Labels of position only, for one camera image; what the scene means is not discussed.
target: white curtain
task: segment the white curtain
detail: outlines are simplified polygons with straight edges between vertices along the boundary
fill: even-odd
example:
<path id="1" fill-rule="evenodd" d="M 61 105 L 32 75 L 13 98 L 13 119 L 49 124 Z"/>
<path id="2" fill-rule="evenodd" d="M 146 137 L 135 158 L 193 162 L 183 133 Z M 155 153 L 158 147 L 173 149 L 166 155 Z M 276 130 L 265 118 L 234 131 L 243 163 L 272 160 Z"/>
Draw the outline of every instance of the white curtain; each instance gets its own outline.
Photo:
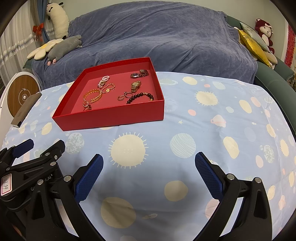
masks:
<path id="1" fill-rule="evenodd" d="M 40 47 L 32 32 L 33 26 L 28 0 L 17 11 L 0 37 L 0 75 L 4 85 L 8 84 L 15 73 L 24 71 L 23 66 L 28 54 Z M 50 39 L 54 38 L 52 23 L 45 22 L 44 28 Z"/>

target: gray plush toy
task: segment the gray plush toy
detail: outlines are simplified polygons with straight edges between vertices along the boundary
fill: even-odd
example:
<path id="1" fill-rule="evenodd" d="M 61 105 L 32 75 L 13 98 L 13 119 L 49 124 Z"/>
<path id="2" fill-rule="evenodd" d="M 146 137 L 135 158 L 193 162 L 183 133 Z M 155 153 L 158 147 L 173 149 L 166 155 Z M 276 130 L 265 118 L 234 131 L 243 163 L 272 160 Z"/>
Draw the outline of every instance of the gray plush toy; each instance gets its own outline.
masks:
<path id="1" fill-rule="evenodd" d="M 55 64 L 59 61 L 64 55 L 70 53 L 72 50 L 82 47 L 81 44 L 81 35 L 76 35 L 70 38 L 67 38 L 60 43 L 56 44 L 52 50 L 48 53 L 47 56 L 47 65 L 50 66 L 51 63 Z"/>

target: red tray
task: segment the red tray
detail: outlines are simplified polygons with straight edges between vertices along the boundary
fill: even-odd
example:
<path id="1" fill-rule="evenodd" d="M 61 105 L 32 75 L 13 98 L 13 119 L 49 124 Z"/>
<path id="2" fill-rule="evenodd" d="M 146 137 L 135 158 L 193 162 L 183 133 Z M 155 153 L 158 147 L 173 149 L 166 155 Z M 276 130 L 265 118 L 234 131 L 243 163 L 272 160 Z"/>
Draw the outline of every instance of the red tray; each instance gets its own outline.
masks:
<path id="1" fill-rule="evenodd" d="M 149 75 L 132 79 L 132 73 L 139 73 L 140 69 L 148 70 Z M 92 110 L 83 111 L 83 95 L 97 89 L 103 76 L 110 79 L 103 86 L 113 83 L 114 90 L 103 94 L 101 99 L 91 104 Z M 131 84 L 141 81 L 137 93 L 151 93 L 154 101 L 147 96 L 135 99 L 126 104 L 128 98 L 118 101 L 117 97 L 124 92 L 131 91 Z M 95 98 L 98 93 L 89 95 L 86 99 Z M 57 107 L 53 119 L 63 131 L 80 130 L 96 127 L 117 126 L 148 121 L 161 121 L 164 116 L 163 94 L 149 57 L 134 58 L 102 64 L 85 69 L 72 84 Z"/>

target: stuffed animal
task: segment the stuffed animal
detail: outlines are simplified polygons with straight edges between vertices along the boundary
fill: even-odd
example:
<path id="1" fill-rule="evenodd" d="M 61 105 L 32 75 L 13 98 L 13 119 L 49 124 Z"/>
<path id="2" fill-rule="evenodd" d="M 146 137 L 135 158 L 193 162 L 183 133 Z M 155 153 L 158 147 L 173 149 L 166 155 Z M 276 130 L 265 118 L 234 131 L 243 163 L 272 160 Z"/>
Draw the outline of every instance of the stuffed animal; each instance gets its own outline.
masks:
<path id="1" fill-rule="evenodd" d="M 62 39 L 53 39 L 48 41 L 46 44 L 43 44 L 41 47 L 33 50 L 28 54 L 27 59 L 34 57 L 35 60 L 43 59 L 46 55 L 46 52 L 49 52 L 56 44 L 63 41 Z"/>
<path id="2" fill-rule="evenodd" d="M 257 22 L 256 22 L 255 30 L 258 32 L 259 36 L 266 43 L 269 50 L 274 54 L 274 48 L 271 47 L 273 45 L 273 42 L 270 40 L 270 37 L 274 32 L 272 29 L 272 26 L 260 18 L 258 18 L 256 21 Z"/>
<path id="3" fill-rule="evenodd" d="M 55 45 L 52 50 L 48 53 L 47 65 L 50 66 L 51 63 L 55 64 L 64 55 L 70 53 L 72 50 L 82 47 L 81 46 L 81 35 L 76 35 L 70 38 L 66 38 L 62 42 Z"/>
<path id="4" fill-rule="evenodd" d="M 64 3 L 49 3 L 46 7 L 48 20 L 52 20 L 54 25 L 54 35 L 56 39 L 65 39 L 68 37 L 69 18 L 61 5 Z"/>

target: wristwatch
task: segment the wristwatch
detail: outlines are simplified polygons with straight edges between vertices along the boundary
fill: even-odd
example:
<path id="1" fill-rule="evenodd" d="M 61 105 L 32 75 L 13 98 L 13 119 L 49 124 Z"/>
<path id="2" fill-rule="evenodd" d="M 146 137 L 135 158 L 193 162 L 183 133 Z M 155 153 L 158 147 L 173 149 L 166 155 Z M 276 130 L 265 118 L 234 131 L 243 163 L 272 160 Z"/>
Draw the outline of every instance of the wristwatch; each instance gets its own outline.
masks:
<path id="1" fill-rule="evenodd" d="M 134 83 L 131 84 L 131 92 L 132 93 L 136 93 L 137 90 L 140 88 L 141 86 L 141 81 L 136 81 Z"/>
<path id="2" fill-rule="evenodd" d="M 145 77 L 149 75 L 148 71 L 145 69 L 140 69 L 140 73 L 133 73 L 131 74 L 131 78 L 136 79 L 136 78 L 140 78 L 140 77 Z"/>

